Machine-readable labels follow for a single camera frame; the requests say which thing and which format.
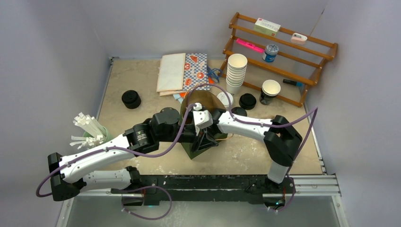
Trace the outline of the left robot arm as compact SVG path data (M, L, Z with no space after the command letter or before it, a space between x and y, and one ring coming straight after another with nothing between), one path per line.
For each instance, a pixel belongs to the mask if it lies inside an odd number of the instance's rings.
M141 180L134 167L111 173L98 170L109 164L134 157L160 157L177 143L189 144L193 152L218 145L214 129L218 118L203 107L189 106L184 115L167 107L123 134L95 148L63 156L57 152L47 157L54 201L73 198L84 191L113 188L136 193Z

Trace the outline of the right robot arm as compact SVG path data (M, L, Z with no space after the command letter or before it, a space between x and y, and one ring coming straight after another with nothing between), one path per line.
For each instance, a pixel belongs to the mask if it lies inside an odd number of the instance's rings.
M231 133L263 142L272 159L265 180L266 188L270 192L283 188L284 178L303 140L293 126L283 127L288 123L285 117L277 115L274 119L256 119L216 109L212 112L212 119L223 134Z

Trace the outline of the green paper bag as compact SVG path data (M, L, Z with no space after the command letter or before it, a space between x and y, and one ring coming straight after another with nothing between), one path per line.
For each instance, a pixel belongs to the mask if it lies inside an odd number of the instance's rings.
M204 90L195 90L193 91L189 96L184 98L181 108L180 108L180 123L183 121L183 117L186 111L186 108L189 104L192 103L201 103L203 106L203 110L208 110L210 113L212 113L216 108L219 109L225 109L223 104L218 100L217 96L212 94L209 91L204 91ZM214 138L218 143L220 143L223 139L226 138ZM187 155L189 156L190 159L194 159L195 157L199 156L203 152L205 152L208 149L202 150L202 151L196 151L196 143L181 143L182 147L186 151Z

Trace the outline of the single black coffee lid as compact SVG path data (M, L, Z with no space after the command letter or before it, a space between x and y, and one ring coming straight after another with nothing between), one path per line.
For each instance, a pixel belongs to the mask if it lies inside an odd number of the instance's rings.
M245 109L243 109L242 107L234 107L231 109L231 112L236 115L245 116L245 117L247 116L247 111Z

